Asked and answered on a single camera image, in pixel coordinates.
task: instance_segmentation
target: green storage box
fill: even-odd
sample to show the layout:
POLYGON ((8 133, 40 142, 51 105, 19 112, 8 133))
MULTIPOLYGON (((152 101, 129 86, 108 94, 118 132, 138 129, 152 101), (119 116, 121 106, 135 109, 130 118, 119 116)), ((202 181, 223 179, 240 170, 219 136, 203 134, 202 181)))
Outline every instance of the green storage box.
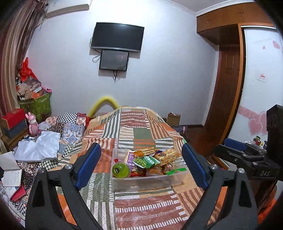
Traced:
POLYGON ((51 94, 47 93, 36 99, 20 101, 20 107, 24 109, 26 113, 33 113, 39 124, 40 122, 45 121, 47 117, 51 116, 50 96, 51 94))

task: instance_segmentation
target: pink rabbit figurine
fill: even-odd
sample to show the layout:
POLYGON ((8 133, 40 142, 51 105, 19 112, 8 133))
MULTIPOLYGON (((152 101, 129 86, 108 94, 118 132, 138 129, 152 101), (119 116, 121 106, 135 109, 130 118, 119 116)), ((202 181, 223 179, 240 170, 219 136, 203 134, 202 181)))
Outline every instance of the pink rabbit figurine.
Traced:
POLYGON ((33 113, 28 112, 28 114, 25 114, 25 117, 29 121, 29 133, 31 134, 31 136, 36 136, 39 133, 36 116, 33 113))

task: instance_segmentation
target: patchwork quilt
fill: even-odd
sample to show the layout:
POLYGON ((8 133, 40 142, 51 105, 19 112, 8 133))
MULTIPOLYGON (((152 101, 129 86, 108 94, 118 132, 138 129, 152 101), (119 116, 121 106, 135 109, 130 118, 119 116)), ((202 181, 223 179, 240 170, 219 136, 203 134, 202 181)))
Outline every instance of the patchwork quilt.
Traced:
MULTIPOLYGON (((101 158, 88 185, 80 190, 90 212, 104 230, 181 229, 190 217, 203 190, 188 173, 183 184, 150 191, 113 192, 110 170, 113 148, 174 148, 181 154, 184 140, 154 111, 142 107, 123 107, 99 116, 89 123, 83 138, 53 170, 74 163, 92 143, 101 146, 101 158)), ((57 189, 66 219, 76 224, 61 188, 57 189)), ((208 224, 216 221, 216 207, 208 224)))

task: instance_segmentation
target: pink heart decal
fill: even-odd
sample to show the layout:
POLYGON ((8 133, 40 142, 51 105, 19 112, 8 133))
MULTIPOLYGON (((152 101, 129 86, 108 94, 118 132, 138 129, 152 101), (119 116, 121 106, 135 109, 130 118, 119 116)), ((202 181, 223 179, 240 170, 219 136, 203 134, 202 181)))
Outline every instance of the pink heart decal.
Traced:
POLYGON ((248 127, 250 129, 251 136, 259 134, 262 131, 262 129, 263 129, 262 123, 256 121, 254 118, 249 119, 248 127))
POLYGON ((268 132, 266 130, 266 112, 261 112, 260 113, 260 122, 262 123, 262 135, 266 135, 268 132))

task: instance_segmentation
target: television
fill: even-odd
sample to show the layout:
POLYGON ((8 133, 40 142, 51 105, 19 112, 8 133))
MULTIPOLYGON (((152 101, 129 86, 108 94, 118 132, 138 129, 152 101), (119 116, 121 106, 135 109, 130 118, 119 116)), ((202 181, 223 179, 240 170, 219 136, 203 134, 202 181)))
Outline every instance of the television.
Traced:
POLYGON ((129 52, 119 50, 102 50, 99 69, 127 71, 129 52))
POLYGON ((91 47, 140 52, 144 27, 119 23, 97 22, 93 31, 91 47))

